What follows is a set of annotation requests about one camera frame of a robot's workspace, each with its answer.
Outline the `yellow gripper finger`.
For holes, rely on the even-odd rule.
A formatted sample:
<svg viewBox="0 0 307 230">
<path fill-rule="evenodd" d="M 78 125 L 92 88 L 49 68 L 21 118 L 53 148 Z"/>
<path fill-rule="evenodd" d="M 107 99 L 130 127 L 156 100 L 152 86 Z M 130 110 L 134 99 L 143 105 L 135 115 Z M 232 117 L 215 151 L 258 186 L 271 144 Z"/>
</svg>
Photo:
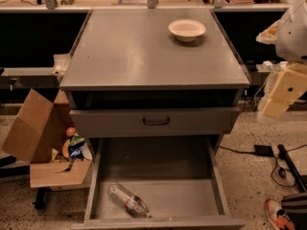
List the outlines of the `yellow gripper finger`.
<svg viewBox="0 0 307 230">
<path fill-rule="evenodd" d="M 273 22 L 266 30 L 256 37 L 256 41 L 263 44 L 275 44 L 279 20 Z"/>
<path fill-rule="evenodd" d="M 264 96 L 258 104 L 257 121 L 272 124 L 307 91 L 307 65 L 290 63 L 267 77 Z"/>
</svg>

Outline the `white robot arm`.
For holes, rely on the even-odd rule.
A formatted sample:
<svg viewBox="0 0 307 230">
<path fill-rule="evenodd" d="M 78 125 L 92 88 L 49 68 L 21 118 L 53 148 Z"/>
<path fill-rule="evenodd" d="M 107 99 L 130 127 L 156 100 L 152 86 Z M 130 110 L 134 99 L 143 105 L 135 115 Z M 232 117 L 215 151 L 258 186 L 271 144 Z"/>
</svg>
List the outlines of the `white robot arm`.
<svg viewBox="0 0 307 230">
<path fill-rule="evenodd" d="M 307 91 L 307 0 L 295 0 L 256 40 L 274 43 L 276 54 L 287 61 L 268 75 L 257 107 L 257 120 L 272 124 Z"/>
</svg>

